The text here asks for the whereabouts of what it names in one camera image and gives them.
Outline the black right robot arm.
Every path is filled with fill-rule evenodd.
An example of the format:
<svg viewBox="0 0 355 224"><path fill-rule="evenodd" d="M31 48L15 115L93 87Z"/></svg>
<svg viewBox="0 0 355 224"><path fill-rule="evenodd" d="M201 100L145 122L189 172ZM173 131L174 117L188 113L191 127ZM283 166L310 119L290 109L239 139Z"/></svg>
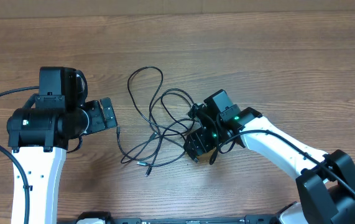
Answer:
<svg viewBox="0 0 355 224"><path fill-rule="evenodd" d="M355 223L355 163L342 150L328 154L289 136L257 110L240 110L224 90L194 104L188 116L200 128L184 143L193 161L211 152L213 164L225 145L254 151L296 183L299 202L271 218L276 223Z"/></svg>

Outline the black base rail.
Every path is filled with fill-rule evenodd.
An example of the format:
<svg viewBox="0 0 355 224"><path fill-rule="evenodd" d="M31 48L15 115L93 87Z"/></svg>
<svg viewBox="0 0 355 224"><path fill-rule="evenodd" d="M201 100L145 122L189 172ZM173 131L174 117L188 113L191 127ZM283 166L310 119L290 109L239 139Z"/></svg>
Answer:
<svg viewBox="0 0 355 224"><path fill-rule="evenodd" d="M218 217L218 218L158 218L158 219L141 219L141 218L114 218L107 213L110 221L100 220L103 223L115 224L281 224L277 215L261 214L261 215L245 215L244 217Z"/></svg>

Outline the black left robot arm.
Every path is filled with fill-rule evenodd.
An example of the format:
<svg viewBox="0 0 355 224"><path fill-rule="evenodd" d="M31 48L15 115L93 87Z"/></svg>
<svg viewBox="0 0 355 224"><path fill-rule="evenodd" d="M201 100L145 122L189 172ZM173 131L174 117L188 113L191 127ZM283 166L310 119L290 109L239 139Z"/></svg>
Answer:
<svg viewBox="0 0 355 224"><path fill-rule="evenodd" d="M114 128L109 98L87 101L82 71L41 67L39 92L7 121L14 166L12 223L56 223L58 190L71 139Z"/></svg>

